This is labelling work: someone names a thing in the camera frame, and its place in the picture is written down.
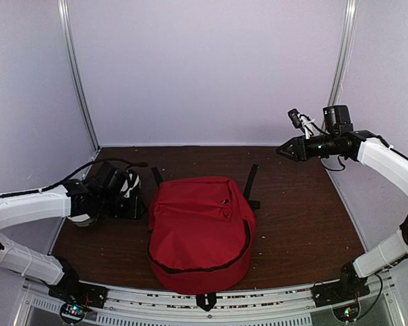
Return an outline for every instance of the backpack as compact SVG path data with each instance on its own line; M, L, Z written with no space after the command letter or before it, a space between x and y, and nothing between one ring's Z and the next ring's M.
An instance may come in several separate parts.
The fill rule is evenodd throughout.
M256 231L249 201L258 165L251 168L244 193L232 179L200 177L163 182L149 208L150 265L170 290L196 295L197 306L210 311L216 292L238 283L250 266Z

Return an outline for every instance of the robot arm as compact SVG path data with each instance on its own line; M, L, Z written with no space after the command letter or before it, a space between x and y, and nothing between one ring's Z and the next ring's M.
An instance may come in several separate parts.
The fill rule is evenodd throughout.
M289 117L296 127L295 117L299 115L290 112ZM345 105L324 108L324 118L326 132L309 138L302 136L290 139L277 149L277 153L294 161L306 161L312 157L328 158L330 155L350 158L376 170L408 197L408 158L395 151L382 137L367 130L354 131ZM323 286L316 287L313 290L316 291L316 305L353 299L357 292L367 294L365 283L368 276L383 268L393 267L406 257L408 216L395 234L368 253L345 264L340 281L334 286L326 286L328 293Z
M89 180L66 180L55 187L0 194L0 231L53 217L67 217L77 226L89 226L97 221L100 212L114 218L137 219L141 214L139 188L137 173L104 162ZM38 253L3 234L0 267L42 280L65 302L78 303L82 294L96 292L98 301L103 296L103 289L83 289L78 274L65 259Z

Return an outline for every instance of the black fabric strap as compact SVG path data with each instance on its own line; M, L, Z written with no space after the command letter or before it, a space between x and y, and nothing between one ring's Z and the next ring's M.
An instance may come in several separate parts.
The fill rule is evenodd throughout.
M257 170L258 164L253 164L251 166L250 175L248 175L248 180L246 181L246 186L243 191L243 196L245 197L246 200L250 199L252 184L254 183L254 178L256 177Z
M204 311L210 311L216 305L216 293L197 295L197 306Z
M132 174L132 177L131 177L131 180L130 180L129 188L133 189L135 187L135 183L136 183L136 180L137 180L137 173L136 173L136 171L129 170L128 174L130 175L130 173Z
M157 186L160 187L160 184L163 182L162 175L157 167L151 168L152 175L154 175L154 180L156 180Z
M253 211L260 209L261 203L259 200L248 200L248 204Z

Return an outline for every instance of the wooden table surface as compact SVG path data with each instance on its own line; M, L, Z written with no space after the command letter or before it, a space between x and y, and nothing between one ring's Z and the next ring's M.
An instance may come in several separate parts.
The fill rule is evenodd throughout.
M251 195L261 201L251 266L233 289L336 279L344 263L364 252L319 160L291 162L277 156L272 147L104 148L99 158L107 157L146 161L159 167L165 181L218 175L236 180L241 189L251 165L260 165ZM150 168L137 170L143 199L149 203L157 186ZM146 217L130 221L102 216L88 228L66 221L53 254L66 257L82 280L163 289L148 263L148 238Z

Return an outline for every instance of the purple wall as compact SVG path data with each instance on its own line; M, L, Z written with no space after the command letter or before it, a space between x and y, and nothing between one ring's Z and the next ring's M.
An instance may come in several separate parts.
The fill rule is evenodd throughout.
M345 1L80 0L69 11L100 144L274 145L328 100Z
M0 0L0 192L55 182L92 154L63 40L56 1ZM4 233L46 252L57 223ZM11 323L22 282L0 270L0 325Z
M408 1L360 2L340 103L356 129L382 135L408 156ZM408 199L395 186L355 163L333 175L368 249L397 230ZM408 318L408 260L392 275Z

